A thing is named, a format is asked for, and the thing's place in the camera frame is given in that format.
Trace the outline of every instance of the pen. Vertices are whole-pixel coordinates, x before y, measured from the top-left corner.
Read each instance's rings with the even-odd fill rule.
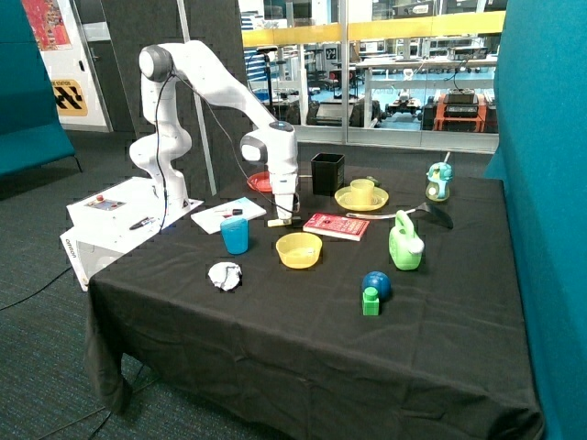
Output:
[[[154,221],[155,221],[155,219],[153,217],[145,217],[140,222],[135,223],[129,229],[131,231],[133,231],[135,229],[139,229],[140,227],[143,227],[144,225],[148,225],[149,223],[153,223]]]
[[[218,210],[215,211],[216,214],[218,215],[222,215],[224,217],[230,217],[231,215],[242,215],[242,209],[233,209],[232,211],[230,210]]]

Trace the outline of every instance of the yellow railing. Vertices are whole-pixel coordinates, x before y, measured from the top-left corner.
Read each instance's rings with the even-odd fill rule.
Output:
[[[349,23],[349,40],[493,34],[502,32],[504,20],[505,12],[500,11]],[[270,44],[285,46],[324,43],[340,41],[341,31],[340,24],[247,30],[242,33],[242,40],[245,48]]]

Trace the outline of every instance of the teal chair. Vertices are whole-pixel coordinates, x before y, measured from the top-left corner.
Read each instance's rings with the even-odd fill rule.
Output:
[[[587,438],[587,4],[510,0],[499,148],[546,439]]]
[[[75,155],[20,0],[4,0],[2,16],[0,176]]]

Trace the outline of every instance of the toy watering can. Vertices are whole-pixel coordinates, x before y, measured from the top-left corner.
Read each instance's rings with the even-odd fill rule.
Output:
[[[426,197],[435,202],[447,200],[450,195],[449,183],[452,181],[452,167],[446,162],[438,162],[428,170],[429,184]]]
[[[395,226],[389,233],[389,252],[399,270],[413,270],[420,265],[424,242],[414,230],[414,224],[405,211],[398,211]]]

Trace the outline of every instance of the crumpled paper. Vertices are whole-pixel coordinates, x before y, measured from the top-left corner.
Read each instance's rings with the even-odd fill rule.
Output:
[[[242,271],[235,263],[217,263],[208,271],[208,277],[215,286],[223,291],[231,291],[240,283]]]

